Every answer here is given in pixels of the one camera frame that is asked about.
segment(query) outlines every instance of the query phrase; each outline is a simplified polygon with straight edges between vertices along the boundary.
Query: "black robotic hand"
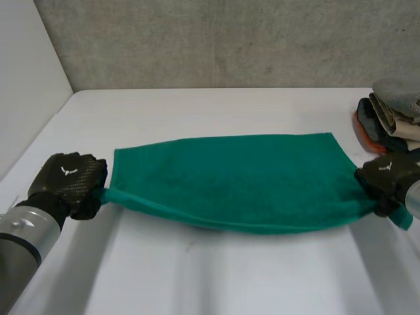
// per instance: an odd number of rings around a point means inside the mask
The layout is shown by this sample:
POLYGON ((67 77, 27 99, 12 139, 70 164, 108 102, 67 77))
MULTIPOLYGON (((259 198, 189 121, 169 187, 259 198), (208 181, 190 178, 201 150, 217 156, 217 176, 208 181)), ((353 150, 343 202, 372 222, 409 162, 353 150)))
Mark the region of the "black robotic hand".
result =
POLYGON ((100 208, 98 193, 107 174, 104 159, 78 153, 55 154, 45 162, 24 202, 54 203, 49 208, 60 208, 63 215, 75 220, 89 220, 100 208))
POLYGON ((375 214, 387 217, 404 204, 408 188, 420 180, 420 167, 404 153, 391 153, 363 164, 354 176, 370 198, 375 214))

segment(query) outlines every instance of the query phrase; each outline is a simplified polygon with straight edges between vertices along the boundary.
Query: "gray concrete wall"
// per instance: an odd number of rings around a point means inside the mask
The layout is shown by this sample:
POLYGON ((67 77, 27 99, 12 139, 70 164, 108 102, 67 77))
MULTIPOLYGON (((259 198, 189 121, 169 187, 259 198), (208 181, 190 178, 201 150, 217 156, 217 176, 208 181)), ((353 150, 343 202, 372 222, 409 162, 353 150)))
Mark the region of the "gray concrete wall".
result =
POLYGON ((419 0, 35 0, 74 91, 420 74, 419 0))

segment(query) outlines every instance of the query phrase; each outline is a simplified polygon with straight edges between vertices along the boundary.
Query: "orange cloth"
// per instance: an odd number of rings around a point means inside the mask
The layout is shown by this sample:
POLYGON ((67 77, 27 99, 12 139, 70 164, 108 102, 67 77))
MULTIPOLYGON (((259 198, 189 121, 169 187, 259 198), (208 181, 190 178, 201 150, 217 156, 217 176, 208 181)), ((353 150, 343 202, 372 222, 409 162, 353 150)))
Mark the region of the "orange cloth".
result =
POLYGON ((369 138, 362 124, 357 119, 357 112, 354 112, 353 120, 356 127, 355 133, 357 139, 364 148, 367 148, 369 151, 374 153, 384 154, 388 152, 387 148, 385 148, 382 144, 376 143, 369 138))

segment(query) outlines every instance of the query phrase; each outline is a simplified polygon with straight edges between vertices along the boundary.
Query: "white logo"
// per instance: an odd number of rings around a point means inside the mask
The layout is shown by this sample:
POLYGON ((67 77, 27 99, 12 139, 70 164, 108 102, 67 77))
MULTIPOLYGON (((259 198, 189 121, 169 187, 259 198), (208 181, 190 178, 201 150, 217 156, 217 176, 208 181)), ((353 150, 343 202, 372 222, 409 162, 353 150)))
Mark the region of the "white logo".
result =
POLYGON ((392 162, 390 162, 388 166, 378 168, 378 170, 380 170, 380 171, 386 171, 386 170, 390 171, 391 166, 392 166, 392 162))
POLYGON ((74 169, 73 171, 66 171, 63 166, 61 166, 61 171, 64 173, 64 176, 67 176, 69 174, 73 174, 77 172, 77 169, 74 169))

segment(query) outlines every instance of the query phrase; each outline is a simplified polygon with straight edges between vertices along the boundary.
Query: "beige cloth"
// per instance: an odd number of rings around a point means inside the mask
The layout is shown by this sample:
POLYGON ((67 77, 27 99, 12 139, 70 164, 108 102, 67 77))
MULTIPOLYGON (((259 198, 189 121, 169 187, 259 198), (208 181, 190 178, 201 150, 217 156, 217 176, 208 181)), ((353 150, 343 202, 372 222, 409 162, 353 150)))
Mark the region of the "beige cloth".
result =
POLYGON ((374 93, 369 94, 369 99, 382 127, 390 136, 420 141, 420 126, 412 125, 404 115, 385 105, 374 93))
POLYGON ((414 140, 409 140, 409 139, 405 139, 405 141, 407 144, 407 149, 409 151, 413 151, 420 148, 420 141, 414 141, 414 140))

